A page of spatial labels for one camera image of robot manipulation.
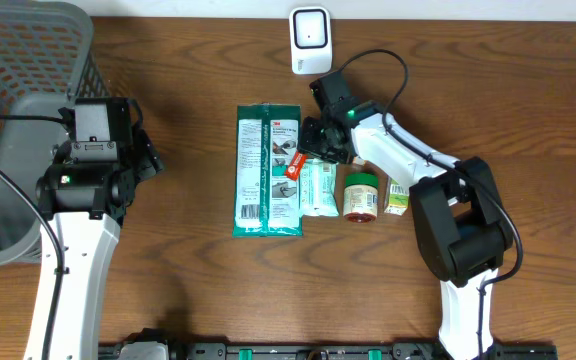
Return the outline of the small orange box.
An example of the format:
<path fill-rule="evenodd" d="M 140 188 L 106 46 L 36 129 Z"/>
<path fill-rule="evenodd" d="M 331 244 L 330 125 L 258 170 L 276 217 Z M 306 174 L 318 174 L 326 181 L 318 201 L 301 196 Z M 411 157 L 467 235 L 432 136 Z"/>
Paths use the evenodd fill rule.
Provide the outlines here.
<path fill-rule="evenodd" d="M 366 164 L 366 161 L 360 157 L 354 157 L 352 160 L 352 164 L 357 166 L 364 166 Z"/>

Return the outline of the mint green wipes pack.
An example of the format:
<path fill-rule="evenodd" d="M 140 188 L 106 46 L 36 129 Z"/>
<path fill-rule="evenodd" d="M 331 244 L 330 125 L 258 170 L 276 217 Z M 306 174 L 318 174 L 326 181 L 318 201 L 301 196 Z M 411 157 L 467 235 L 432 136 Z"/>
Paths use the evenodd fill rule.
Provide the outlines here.
<path fill-rule="evenodd" d="M 309 217 L 338 217 L 334 197 L 336 165 L 318 159 L 307 160 L 300 177 L 300 214 Z"/>

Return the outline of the white jar green lid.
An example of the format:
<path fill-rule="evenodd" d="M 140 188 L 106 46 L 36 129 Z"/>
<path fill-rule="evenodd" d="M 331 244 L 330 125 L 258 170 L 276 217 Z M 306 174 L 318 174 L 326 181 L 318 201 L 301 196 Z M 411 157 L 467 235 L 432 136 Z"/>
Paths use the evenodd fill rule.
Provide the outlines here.
<path fill-rule="evenodd" d="M 354 223 L 369 223 L 378 215 L 378 178 L 352 173 L 345 178 L 343 216 Z"/>

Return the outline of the green yellow juice carton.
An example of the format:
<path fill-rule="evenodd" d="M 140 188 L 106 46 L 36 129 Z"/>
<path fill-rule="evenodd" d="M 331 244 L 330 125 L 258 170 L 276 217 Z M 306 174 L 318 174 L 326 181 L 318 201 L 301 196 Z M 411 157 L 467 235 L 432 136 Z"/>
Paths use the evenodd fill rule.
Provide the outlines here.
<path fill-rule="evenodd" d="M 384 199 L 384 212 L 386 214 L 402 216 L 409 205 L 409 191 L 395 179 L 388 179 L 386 196 Z"/>

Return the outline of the green 3M package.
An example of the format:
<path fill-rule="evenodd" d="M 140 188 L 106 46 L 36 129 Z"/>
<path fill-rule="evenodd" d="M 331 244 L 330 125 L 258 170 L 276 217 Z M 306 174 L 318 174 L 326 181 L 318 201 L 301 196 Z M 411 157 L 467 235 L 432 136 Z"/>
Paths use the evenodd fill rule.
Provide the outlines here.
<path fill-rule="evenodd" d="M 299 182 L 285 175 L 296 154 L 301 107 L 237 107 L 235 237 L 300 236 Z"/>

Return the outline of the red sachet packet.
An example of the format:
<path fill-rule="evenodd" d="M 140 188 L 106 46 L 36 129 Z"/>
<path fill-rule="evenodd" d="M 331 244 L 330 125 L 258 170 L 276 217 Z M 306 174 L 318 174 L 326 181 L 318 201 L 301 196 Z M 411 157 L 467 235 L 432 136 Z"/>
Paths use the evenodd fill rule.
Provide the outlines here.
<path fill-rule="evenodd" d="M 307 156 L 305 154 L 296 151 L 290 163 L 287 165 L 284 175 L 292 181 L 297 181 L 306 160 Z"/>

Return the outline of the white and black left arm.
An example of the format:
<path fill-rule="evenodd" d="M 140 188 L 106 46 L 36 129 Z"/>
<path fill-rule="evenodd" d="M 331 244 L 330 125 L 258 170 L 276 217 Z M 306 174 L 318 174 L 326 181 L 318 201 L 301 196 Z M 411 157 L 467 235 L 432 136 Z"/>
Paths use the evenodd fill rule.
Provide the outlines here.
<path fill-rule="evenodd" d="M 85 156 L 39 179 L 41 269 L 27 359 L 95 359 L 113 252 L 139 183 L 163 164 L 144 129 L 77 142 Z"/>

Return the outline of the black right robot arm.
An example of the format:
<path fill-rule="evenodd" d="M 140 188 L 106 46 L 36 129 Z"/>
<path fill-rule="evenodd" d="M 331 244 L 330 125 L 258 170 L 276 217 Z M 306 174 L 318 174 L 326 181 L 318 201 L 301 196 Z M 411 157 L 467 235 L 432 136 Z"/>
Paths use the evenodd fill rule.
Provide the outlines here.
<path fill-rule="evenodd" d="M 439 341 L 454 359 L 483 358 L 493 344 L 489 292 L 518 241 L 489 165 L 432 149 L 374 102 L 343 100 L 305 118 L 298 149 L 338 164 L 358 157 L 408 189 L 419 252 L 440 281 Z"/>

